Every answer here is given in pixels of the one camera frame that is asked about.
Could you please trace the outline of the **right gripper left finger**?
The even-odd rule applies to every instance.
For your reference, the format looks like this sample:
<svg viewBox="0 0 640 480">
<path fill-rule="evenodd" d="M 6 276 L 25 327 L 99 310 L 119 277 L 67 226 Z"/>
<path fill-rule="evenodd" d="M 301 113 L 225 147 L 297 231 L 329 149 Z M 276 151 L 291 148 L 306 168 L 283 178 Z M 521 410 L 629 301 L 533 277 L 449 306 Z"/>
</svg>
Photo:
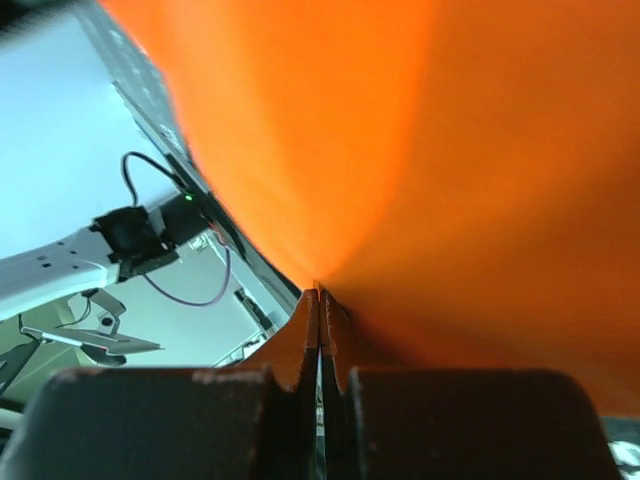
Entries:
<svg viewBox="0 0 640 480">
<path fill-rule="evenodd" d="M 27 405 L 5 479 L 311 479 L 319 299 L 227 368 L 77 368 Z"/>
</svg>

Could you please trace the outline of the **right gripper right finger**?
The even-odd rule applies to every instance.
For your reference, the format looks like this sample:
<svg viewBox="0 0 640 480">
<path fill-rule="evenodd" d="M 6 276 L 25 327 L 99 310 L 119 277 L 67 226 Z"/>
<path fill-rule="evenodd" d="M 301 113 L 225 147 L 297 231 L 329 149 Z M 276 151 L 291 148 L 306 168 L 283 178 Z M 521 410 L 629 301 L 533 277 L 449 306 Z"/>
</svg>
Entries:
<svg viewBox="0 0 640 480">
<path fill-rule="evenodd" d="M 545 369 L 408 368 L 319 295 L 331 479 L 616 479 L 601 421 Z"/>
</svg>

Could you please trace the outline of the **orange t shirt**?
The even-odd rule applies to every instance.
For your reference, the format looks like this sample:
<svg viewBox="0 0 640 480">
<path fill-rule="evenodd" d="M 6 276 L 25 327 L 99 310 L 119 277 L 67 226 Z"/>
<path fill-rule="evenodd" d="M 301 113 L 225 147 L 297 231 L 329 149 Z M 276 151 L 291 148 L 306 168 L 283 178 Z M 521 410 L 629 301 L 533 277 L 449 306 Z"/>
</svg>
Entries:
<svg viewBox="0 0 640 480">
<path fill-rule="evenodd" d="M 108 1 L 234 223 L 425 367 L 639 412 L 635 1 Z"/>
</svg>

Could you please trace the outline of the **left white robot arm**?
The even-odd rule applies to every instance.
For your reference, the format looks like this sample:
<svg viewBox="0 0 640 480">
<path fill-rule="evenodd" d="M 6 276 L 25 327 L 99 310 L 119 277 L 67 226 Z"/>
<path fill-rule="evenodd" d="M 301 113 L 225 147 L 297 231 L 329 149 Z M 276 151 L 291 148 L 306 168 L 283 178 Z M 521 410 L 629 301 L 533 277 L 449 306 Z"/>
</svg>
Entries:
<svg viewBox="0 0 640 480">
<path fill-rule="evenodd" d="M 208 222 L 188 194 L 149 211 L 124 207 L 48 245 L 1 260 L 1 319 L 79 292 L 148 274 Z"/>
</svg>

